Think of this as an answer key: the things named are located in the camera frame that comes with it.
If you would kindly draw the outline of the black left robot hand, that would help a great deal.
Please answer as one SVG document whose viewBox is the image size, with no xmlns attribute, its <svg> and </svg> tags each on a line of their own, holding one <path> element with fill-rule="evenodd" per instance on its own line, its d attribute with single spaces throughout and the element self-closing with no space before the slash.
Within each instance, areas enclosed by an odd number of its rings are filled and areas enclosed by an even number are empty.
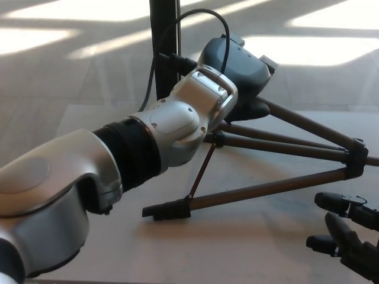
<svg viewBox="0 0 379 284">
<path fill-rule="evenodd" d="M 244 48 L 239 38 L 230 39 L 229 56 L 223 72 L 237 87 L 238 99 L 235 107 L 224 119 L 231 124 L 235 121 L 255 120 L 270 114 L 269 106 L 258 99 L 276 66 L 266 57 L 256 57 Z"/>
</svg>

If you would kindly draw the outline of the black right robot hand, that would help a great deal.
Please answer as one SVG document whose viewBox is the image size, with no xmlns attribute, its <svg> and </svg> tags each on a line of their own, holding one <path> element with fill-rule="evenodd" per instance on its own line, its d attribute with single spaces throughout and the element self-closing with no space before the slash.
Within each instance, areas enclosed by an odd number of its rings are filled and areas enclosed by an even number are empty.
<svg viewBox="0 0 379 284">
<path fill-rule="evenodd" d="M 378 231 L 378 206 L 361 196 L 319 192 L 314 203 L 327 211 L 325 224 L 328 235 L 312 235 L 306 247 L 330 257 L 340 258 L 341 264 L 372 283 L 378 283 L 378 244 L 362 242 L 344 218 Z"/>
</svg>

